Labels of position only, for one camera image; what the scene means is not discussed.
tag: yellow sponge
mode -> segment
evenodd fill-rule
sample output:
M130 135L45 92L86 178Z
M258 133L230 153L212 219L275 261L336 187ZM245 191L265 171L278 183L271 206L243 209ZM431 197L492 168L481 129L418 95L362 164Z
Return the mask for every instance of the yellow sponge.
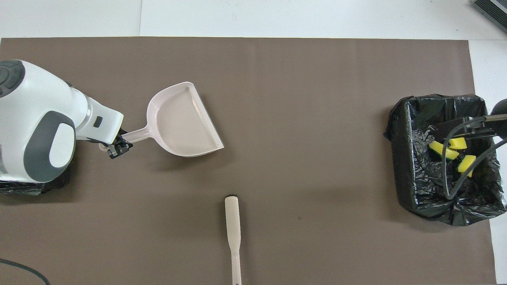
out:
M458 165L458 172L460 173L463 173L465 172L468 167L475 161L477 157L475 155L465 155L465 157L463 158L462 162ZM472 171L470 171L470 173L468 173L468 177L472 177Z
M449 140L449 148L454 150L466 149L466 141L464 137L452 138Z
M444 149L444 145L439 143L438 141L433 141L431 142L428 147L430 149L432 149L433 151L435 151L436 153L438 153L440 156L442 156L442 150ZM456 157L458 157L459 153L457 151L454 151L454 150L451 150L449 148L447 148L447 150L445 151L445 158L447 159L450 159L450 160L453 160L455 159Z

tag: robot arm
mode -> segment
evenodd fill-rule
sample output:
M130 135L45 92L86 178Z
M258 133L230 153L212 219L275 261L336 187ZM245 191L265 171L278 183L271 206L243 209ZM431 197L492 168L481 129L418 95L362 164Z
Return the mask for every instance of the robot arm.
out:
M0 61L0 181L51 181L69 165L76 139L112 144L122 121L36 65Z

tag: white table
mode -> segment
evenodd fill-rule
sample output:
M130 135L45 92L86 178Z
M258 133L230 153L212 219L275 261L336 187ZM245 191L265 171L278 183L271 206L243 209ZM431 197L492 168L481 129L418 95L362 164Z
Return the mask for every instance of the white table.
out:
M0 2L0 39L129 36L469 40L476 95L488 108L507 98L507 34L469 0ZM507 149L498 156L507 165ZM507 283L507 215L490 224L496 279Z

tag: dustpan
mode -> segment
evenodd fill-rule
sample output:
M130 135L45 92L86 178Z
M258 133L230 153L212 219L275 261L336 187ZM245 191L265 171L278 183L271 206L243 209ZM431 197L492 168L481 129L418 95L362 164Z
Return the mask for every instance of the dustpan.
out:
M147 124L122 134L129 143L152 138L166 151L195 157L222 149L224 144L194 84L182 82L158 92L150 100Z

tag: brush handle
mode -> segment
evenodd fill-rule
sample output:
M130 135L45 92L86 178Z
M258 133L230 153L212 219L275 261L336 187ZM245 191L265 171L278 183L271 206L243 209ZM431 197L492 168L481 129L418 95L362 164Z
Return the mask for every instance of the brush handle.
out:
M227 225L227 241L231 248L232 285L241 285L241 266L239 263L239 246L241 245L241 227L239 224L238 198L225 198L225 219Z
M241 265L239 263L239 253L231 254L232 264L232 285L241 285Z

